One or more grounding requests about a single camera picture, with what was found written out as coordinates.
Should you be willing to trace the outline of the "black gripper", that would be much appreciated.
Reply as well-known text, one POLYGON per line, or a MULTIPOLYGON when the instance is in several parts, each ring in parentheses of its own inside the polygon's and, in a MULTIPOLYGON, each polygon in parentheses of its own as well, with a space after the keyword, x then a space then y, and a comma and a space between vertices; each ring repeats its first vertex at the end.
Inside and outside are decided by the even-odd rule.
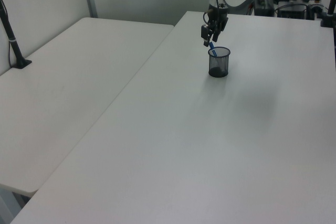
POLYGON ((220 6, 217 8, 215 6, 209 6, 209 10, 204 14, 207 16, 208 20, 205 20, 206 25, 201 26, 201 38, 204 40, 203 45, 208 47, 211 39, 211 32, 213 33, 212 41, 217 42, 219 35, 225 29, 228 22, 228 7, 220 6))

